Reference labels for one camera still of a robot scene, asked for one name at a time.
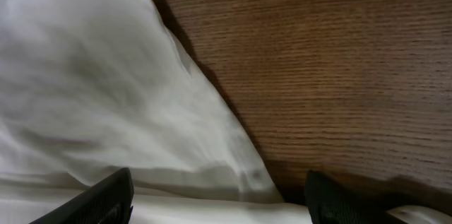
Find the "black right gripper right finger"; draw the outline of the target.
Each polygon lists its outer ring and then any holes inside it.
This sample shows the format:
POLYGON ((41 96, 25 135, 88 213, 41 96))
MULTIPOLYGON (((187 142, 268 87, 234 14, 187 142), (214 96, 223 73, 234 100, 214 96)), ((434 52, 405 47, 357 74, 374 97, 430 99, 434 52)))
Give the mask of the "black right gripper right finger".
POLYGON ((304 196, 313 224, 405 224, 322 172, 307 173, 304 196))

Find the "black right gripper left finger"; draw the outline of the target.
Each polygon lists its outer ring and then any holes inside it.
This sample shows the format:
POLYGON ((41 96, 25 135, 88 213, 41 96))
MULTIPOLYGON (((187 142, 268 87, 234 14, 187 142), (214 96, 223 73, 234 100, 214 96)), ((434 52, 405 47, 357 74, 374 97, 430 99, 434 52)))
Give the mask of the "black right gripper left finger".
POLYGON ((133 195, 125 167, 30 224, 128 224, 133 195))

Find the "white Puma t-shirt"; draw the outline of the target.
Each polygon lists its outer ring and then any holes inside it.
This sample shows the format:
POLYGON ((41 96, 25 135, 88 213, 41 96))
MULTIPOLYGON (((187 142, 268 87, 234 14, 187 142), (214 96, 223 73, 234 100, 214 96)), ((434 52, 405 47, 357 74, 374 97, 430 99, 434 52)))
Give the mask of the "white Puma t-shirt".
POLYGON ((1 222, 31 223, 125 167, 129 223, 312 223, 152 0, 1 0, 1 222))

